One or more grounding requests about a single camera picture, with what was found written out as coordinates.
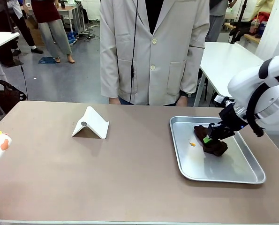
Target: black wristband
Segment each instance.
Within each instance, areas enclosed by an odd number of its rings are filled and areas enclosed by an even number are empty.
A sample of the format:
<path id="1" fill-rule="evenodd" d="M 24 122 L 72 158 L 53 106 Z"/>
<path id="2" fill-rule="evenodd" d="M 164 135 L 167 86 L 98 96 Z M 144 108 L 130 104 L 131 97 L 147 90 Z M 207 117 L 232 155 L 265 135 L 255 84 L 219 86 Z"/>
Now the black wristband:
<path id="1" fill-rule="evenodd" d="M 189 97 L 188 94 L 182 90 L 180 90 L 180 95 L 181 96 L 185 96 L 185 97 Z"/>

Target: blue mat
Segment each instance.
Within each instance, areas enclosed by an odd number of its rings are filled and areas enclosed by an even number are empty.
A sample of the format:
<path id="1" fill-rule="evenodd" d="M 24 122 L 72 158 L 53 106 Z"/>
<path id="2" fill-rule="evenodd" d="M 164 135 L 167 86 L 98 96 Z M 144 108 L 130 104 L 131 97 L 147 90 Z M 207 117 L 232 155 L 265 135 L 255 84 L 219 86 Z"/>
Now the blue mat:
<path id="1" fill-rule="evenodd" d="M 42 57 L 38 62 L 39 64 L 56 64 L 53 57 Z"/>

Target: silver baking tray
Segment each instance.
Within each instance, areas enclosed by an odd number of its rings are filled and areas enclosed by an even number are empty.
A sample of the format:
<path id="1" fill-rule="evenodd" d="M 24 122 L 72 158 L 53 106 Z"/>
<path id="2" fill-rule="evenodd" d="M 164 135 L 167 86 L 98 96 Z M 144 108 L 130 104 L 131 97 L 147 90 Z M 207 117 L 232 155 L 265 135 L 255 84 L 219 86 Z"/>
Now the silver baking tray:
<path id="1" fill-rule="evenodd" d="M 266 178 L 263 169 L 238 132 L 224 140 L 228 150 L 221 157 L 204 153 L 202 144 L 194 134 L 194 126 L 208 127 L 210 123 L 220 121 L 220 118 L 213 117 L 176 116 L 170 119 L 180 172 L 190 180 L 264 183 Z"/>

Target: brown leather bag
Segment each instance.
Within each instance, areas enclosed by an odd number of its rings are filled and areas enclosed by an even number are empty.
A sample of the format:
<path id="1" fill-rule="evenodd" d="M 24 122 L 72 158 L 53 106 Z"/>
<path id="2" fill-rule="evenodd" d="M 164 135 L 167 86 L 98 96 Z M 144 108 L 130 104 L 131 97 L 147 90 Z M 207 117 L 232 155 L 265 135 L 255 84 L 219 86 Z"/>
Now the brown leather bag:
<path id="1" fill-rule="evenodd" d="M 0 80 L 0 85 L 4 87 L 4 90 L 0 90 L 0 106 L 6 114 L 10 112 L 17 103 L 27 99 L 27 96 L 22 91 L 8 82 Z"/>

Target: black shirt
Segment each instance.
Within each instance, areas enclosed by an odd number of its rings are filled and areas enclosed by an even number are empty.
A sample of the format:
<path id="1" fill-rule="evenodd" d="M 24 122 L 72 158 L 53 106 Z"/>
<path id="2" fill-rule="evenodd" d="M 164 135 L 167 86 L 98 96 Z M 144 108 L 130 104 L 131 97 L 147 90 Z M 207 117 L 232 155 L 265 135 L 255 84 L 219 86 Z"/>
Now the black shirt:
<path id="1" fill-rule="evenodd" d="M 163 0 L 145 0 L 145 4 L 147 7 L 150 32 L 153 34 L 163 5 Z"/>

